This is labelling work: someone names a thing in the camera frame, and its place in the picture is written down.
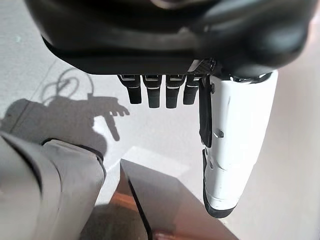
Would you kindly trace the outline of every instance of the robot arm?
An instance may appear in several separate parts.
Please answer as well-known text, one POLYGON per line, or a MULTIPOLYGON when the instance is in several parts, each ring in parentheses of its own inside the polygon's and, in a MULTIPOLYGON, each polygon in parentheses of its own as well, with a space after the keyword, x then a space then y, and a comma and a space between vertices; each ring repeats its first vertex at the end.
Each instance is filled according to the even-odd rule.
POLYGON ((299 56, 317 0, 25 0, 49 50, 90 74, 118 75, 132 104, 175 108, 199 89, 204 203, 237 205, 267 129, 278 72, 299 56))

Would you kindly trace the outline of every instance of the floor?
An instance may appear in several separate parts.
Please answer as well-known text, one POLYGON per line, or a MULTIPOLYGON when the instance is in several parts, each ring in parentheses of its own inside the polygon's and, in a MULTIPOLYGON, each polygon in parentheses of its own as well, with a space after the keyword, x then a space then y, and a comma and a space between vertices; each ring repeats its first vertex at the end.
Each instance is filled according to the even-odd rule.
MULTIPOLYGON (((0 26, 2 131, 35 143, 52 137, 103 152, 107 180, 97 206, 110 201, 119 161, 132 148, 153 152, 155 157, 140 164, 159 172, 174 169, 202 201, 197 101, 185 106, 179 95, 177 109, 166 109, 162 88, 161 108, 148 108, 145 90, 143 103, 130 105, 116 76, 88 75, 53 56, 21 0, 1 0, 0 26)), ((237 208, 222 220, 240 239, 319 239, 318 18, 311 28, 303 55, 280 69, 258 163, 237 208)))

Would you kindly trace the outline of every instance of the white floor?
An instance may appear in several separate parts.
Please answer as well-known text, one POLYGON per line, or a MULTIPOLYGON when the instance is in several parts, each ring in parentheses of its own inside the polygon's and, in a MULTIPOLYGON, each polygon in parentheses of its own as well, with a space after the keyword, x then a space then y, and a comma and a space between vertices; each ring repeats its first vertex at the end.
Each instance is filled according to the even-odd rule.
MULTIPOLYGON (((169 159, 154 157, 146 164, 176 169, 202 200, 197 101, 184 106, 180 94, 177 109, 166 109, 162 91, 161 108, 149 109, 144 89, 143 103, 130 105, 116 76, 88 76, 53 56, 21 0, 1 0, 0 27, 2 131, 35 143, 58 138, 103 152, 108 182, 98 203, 109 201, 119 180, 119 160, 133 147, 169 159)), ((237 208, 222 220, 240 239, 319 239, 317 21, 312 29, 304 54, 280 70, 258 163, 237 208)))

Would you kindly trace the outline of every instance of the white robotic forearm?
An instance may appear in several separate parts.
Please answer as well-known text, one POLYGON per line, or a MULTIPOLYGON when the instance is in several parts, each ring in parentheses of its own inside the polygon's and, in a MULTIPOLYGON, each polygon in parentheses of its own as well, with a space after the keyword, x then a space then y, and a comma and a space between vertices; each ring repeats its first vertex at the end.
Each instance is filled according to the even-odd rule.
POLYGON ((210 76, 200 83, 200 94, 209 94, 207 107, 211 107, 211 116, 200 108, 200 118, 211 121, 210 130, 210 122, 200 120, 202 130, 211 133, 203 141, 203 198, 208 213, 215 218, 224 218, 235 208, 258 159, 278 72, 264 77, 262 82, 237 82, 232 77, 221 80, 210 76))

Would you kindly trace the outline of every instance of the white plastic casing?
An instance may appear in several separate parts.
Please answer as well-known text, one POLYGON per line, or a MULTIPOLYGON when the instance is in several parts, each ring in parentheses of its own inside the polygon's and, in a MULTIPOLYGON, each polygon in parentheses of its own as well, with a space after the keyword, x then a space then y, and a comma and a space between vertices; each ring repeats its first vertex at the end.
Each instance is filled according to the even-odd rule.
POLYGON ((212 145, 205 150, 204 181, 216 210, 234 208, 244 191, 265 138, 277 80, 278 71, 256 84, 210 77, 212 145))

